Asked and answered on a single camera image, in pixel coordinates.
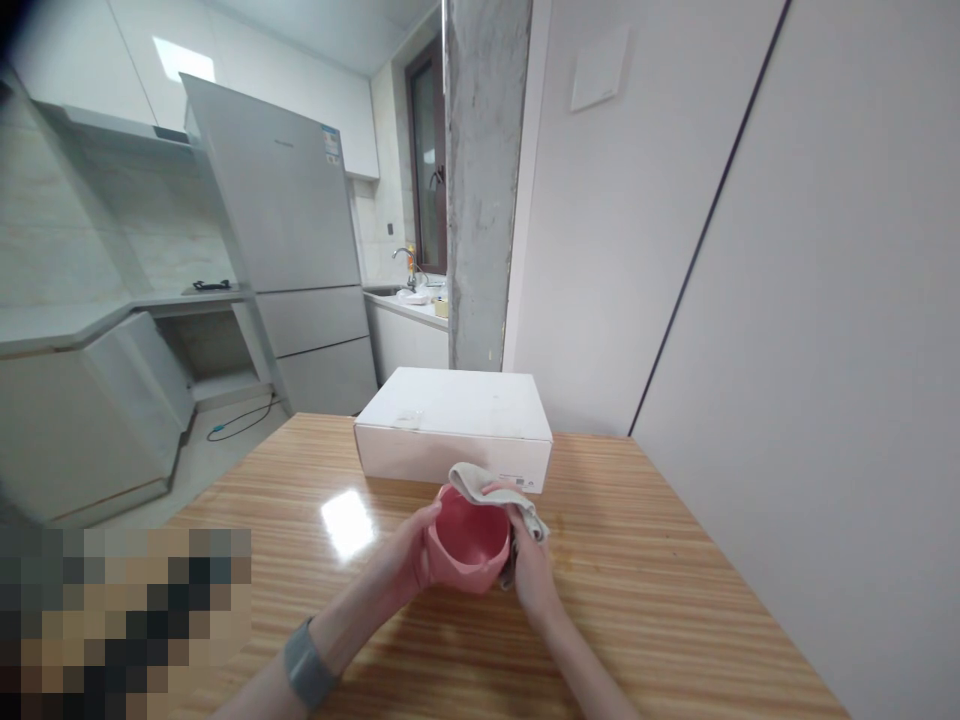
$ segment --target pixelated area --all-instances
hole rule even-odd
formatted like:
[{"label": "pixelated area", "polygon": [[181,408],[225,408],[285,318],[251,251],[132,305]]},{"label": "pixelated area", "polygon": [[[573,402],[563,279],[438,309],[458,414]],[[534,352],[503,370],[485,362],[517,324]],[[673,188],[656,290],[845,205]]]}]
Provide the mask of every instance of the pixelated area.
[{"label": "pixelated area", "polygon": [[250,639],[249,530],[0,529],[4,718],[166,718]]}]

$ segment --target gray wristband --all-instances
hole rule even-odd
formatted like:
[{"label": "gray wristband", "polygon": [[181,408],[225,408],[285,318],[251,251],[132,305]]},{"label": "gray wristband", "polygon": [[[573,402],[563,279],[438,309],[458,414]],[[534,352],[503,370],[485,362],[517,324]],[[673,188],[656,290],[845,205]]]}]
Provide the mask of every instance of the gray wristband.
[{"label": "gray wristband", "polygon": [[287,669],[290,687],[310,711],[316,710],[330,691],[337,686],[337,678],[323,664],[317,648],[310,639],[307,625],[312,618],[304,620],[283,649],[283,664]]}]

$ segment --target faucet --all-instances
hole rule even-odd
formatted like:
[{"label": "faucet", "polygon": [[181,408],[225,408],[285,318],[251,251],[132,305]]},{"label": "faucet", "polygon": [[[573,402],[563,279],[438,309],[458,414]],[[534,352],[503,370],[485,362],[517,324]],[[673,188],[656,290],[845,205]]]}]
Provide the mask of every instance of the faucet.
[{"label": "faucet", "polygon": [[416,258],[416,256],[415,256],[412,252],[410,252],[407,248],[397,248],[396,250],[394,250],[394,251],[393,251],[393,258],[394,258],[394,260],[396,260],[397,255],[398,255],[399,253],[402,253],[402,252],[404,252],[404,253],[406,253],[407,255],[410,256],[410,261],[411,261],[411,263],[412,263],[412,265],[413,265],[413,267],[410,269],[410,277],[407,278],[407,286],[408,286],[413,292],[416,292],[416,291],[417,291],[417,270],[419,270],[421,273],[423,273],[423,279],[424,279],[424,281],[427,280],[427,274],[426,274],[425,272],[423,272],[423,268],[421,268],[419,265],[417,265],[417,258]]}]

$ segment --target sink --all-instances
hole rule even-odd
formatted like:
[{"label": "sink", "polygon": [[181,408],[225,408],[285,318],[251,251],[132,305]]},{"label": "sink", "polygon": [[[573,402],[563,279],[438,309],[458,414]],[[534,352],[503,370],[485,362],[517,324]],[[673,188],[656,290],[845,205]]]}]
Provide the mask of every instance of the sink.
[{"label": "sink", "polygon": [[364,292],[368,292],[371,295],[376,295],[377,297],[393,297],[397,294],[398,290],[406,287],[405,285],[377,285],[374,287],[365,287]]}]

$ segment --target white container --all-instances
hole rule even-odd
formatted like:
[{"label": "white container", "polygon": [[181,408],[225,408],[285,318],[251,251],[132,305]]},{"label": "white container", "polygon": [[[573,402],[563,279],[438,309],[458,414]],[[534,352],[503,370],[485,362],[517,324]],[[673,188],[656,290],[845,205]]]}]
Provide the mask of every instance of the white container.
[{"label": "white container", "polygon": [[553,434],[532,375],[401,367],[354,421],[368,477],[443,484],[471,462],[543,492]]}]

